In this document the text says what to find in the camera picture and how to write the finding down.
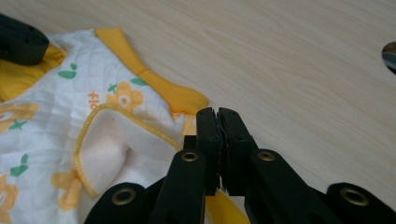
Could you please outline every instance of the cloth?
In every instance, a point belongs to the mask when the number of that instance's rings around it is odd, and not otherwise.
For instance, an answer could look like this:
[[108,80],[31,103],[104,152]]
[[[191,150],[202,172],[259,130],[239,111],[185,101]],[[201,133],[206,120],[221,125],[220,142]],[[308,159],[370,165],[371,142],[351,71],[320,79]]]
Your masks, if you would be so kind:
[[[207,98],[201,93],[174,84],[143,65],[120,28],[96,29],[95,33],[133,73],[161,95],[170,105],[172,113],[195,116],[198,110],[208,106]],[[35,66],[0,61],[0,102],[13,99],[28,90],[50,69],[59,66],[64,55],[67,55],[66,50],[49,46],[42,63]]]
[[[62,64],[0,104],[0,222],[82,223],[107,188],[163,177],[195,129],[93,30],[49,39]],[[247,223],[222,194],[209,204],[209,220]]]

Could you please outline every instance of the wood grain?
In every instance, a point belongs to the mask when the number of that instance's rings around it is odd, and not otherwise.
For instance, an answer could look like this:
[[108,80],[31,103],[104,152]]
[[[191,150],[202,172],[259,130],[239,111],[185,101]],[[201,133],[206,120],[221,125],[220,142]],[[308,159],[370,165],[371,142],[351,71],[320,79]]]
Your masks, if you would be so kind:
[[396,209],[396,2],[3,0],[45,33],[121,27],[152,70],[238,111],[308,185],[370,190]]

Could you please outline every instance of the black object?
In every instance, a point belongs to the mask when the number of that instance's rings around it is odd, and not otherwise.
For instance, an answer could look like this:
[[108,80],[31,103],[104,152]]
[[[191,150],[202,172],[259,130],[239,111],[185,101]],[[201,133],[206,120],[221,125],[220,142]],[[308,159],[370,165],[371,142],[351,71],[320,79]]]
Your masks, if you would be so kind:
[[[392,209],[358,186],[334,184],[327,194],[308,187],[278,153],[258,149],[230,109],[199,111],[197,135],[184,141],[164,179],[147,189],[128,183],[109,189],[86,223],[203,223],[205,196],[220,187],[245,196],[251,223],[396,223]],[[115,204],[121,193],[128,203]]]
[[35,27],[0,14],[0,59],[35,65],[43,59],[49,43]]

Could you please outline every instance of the black plastic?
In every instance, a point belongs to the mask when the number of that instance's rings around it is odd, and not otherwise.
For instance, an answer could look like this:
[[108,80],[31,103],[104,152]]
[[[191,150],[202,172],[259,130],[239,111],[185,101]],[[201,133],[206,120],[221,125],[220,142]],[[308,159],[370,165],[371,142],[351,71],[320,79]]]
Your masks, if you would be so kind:
[[49,43],[35,27],[0,14],[0,59],[35,65],[43,59]]
[[204,223],[204,213],[205,154],[181,150],[172,160],[148,223]]

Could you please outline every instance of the yellow trim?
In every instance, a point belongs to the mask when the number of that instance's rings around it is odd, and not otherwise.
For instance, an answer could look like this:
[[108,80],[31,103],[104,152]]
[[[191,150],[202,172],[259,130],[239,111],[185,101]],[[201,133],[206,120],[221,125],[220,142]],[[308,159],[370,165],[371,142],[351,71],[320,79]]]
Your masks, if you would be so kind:
[[150,71],[137,58],[120,28],[96,29],[95,33],[129,70],[161,95],[169,104],[172,112],[195,115],[199,110],[209,105],[209,100],[200,92],[177,85]]
[[82,142],[84,141],[84,137],[85,137],[87,131],[89,130],[89,128],[90,128],[90,126],[92,124],[93,119],[96,117],[96,115],[99,112],[101,112],[102,110],[105,110],[105,109],[110,109],[110,110],[113,110],[113,111],[121,113],[123,116],[128,118],[131,122],[137,124],[141,128],[143,128],[146,131],[148,131],[149,133],[157,135],[158,137],[160,137],[161,139],[163,139],[164,141],[169,143],[172,147],[175,148],[176,151],[180,151],[181,150],[181,146],[175,140],[173,140],[171,137],[169,137],[168,135],[162,133],[161,131],[157,130],[156,128],[148,125],[143,120],[135,117],[130,112],[128,112],[127,110],[123,109],[121,106],[119,106],[119,105],[108,105],[108,104],[97,106],[91,112],[91,114],[87,117],[87,119],[85,120],[85,122],[84,122],[84,124],[82,126],[82,129],[81,129],[81,131],[80,131],[80,133],[78,135],[76,146],[75,146],[75,149],[74,149],[74,152],[73,152],[73,160],[74,160],[74,163],[75,163],[75,166],[76,166],[76,171],[77,171],[78,176],[79,176],[79,178],[81,180],[81,183],[83,184],[85,190],[87,190],[88,194],[91,197],[93,197],[93,198],[98,196],[98,193],[95,192],[95,190],[92,188],[92,186],[88,182],[87,176],[85,176],[85,174],[84,174],[84,171],[83,171],[83,169],[81,167],[79,151],[81,149]]
[[210,223],[250,223],[248,218],[242,214],[239,208],[223,192],[218,191],[216,196],[206,197],[205,203],[206,216]]

